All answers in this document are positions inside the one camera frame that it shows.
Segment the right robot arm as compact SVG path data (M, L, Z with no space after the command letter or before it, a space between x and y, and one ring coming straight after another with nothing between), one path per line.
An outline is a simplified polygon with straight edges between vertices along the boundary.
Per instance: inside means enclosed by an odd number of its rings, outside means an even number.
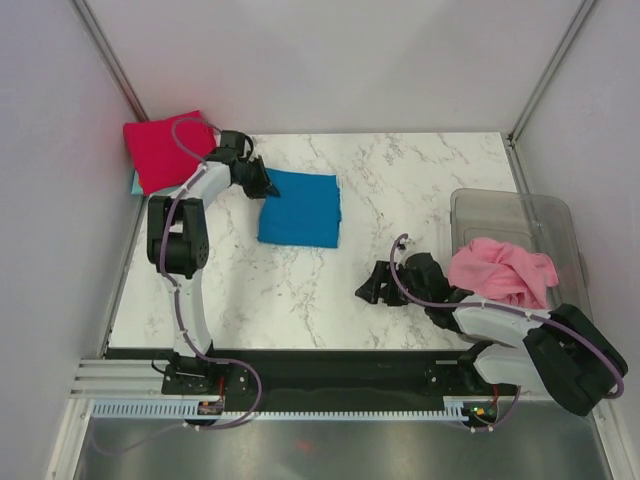
M574 305L530 310L488 300L451 285L428 253L377 261L355 295L369 304L420 305L436 326L468 337L474 345L457 377L469 393L509 384L585 416L624 391L626 360Z

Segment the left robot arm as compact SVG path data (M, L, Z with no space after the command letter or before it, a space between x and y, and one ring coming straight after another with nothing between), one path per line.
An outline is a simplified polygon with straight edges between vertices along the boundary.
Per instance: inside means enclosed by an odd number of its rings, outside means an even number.
M213 361L214 343L206 324L202 275L209 259L207 209L233 185L249 199L278 198L253 140L233 130L220 133L209 154L196 159L195 172L170 195L154 194L147 210L148 261L162 276L175 317L173 351L181 360L194 359L185 382L198 393L208 393L219 382Z

